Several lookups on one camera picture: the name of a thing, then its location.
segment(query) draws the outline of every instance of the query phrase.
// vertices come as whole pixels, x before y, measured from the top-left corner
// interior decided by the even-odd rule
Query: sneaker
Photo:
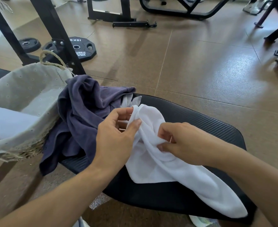
[[[268,0],[260,0],[259,4],[258,4],[258,8],[261,9],[264,5],[265,2],[267,2]],[[271,2],[267,3],[266,6],[264,7],[264,10],[267,10],[268,7],[270,6]]]
[[[260,9],[258,8],[258,3],[248,3],[244,8],[244,12],[247,12],[252,15],[257,15],[260,12]]]

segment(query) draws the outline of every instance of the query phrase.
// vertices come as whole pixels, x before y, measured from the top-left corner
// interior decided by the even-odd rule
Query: fingernail
[[[141,123],[142,123],[142,121],[141,121],[141,119],[136,119],[136,120],[134,121],[134,123],[135,123],[137,126],[140,126]]]
[[[161,146],[161,144],[157,145],[157,148],[158,148],[161,152],[163,152],[163,147]]]

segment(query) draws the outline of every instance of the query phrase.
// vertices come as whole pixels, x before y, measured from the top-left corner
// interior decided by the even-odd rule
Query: right hand
[[[192,165],[217,167],[233,146],[187,122],[164,122],[158,136],[169,142],[158,145],[160,151],[170,152]]]

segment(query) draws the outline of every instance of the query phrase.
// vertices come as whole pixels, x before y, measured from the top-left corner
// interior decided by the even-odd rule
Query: left hand
[[[141,120],[134,120],[126,129],[126,123],[133,112],[132,107],[116,108],[98,126],[96,154],[92,164],[102,170],[116,174],[130,157],[133,141]]]

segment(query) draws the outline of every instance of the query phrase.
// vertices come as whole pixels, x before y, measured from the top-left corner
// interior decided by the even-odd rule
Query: rope handle
[[[51,55],[53,55],[54,57],[56,57],[60,62],[61,62],[61,64],[62,65],[60,65],[60,64],[56,64],[56,63],[51,63],[51,62],[43,62],[43,55],[47,55],[47,54],[51,54]],[[58,68],[60,68],[61,70],[69,70],[68,68],[67,68],[67,66],[65,65],[65,63],[63,62],[63,60],[56,54],[56,53],[54,53],[54,52],[52,52],[52,51],[49,51],[49,50],[43,50],[42,52],[41,52],[41,54],[39,55],[39,60],[40,60],[40,63],[41,64],[43,64],[43,65],[52,65],[52,66],[56,66],[56,67],[58,67]]]

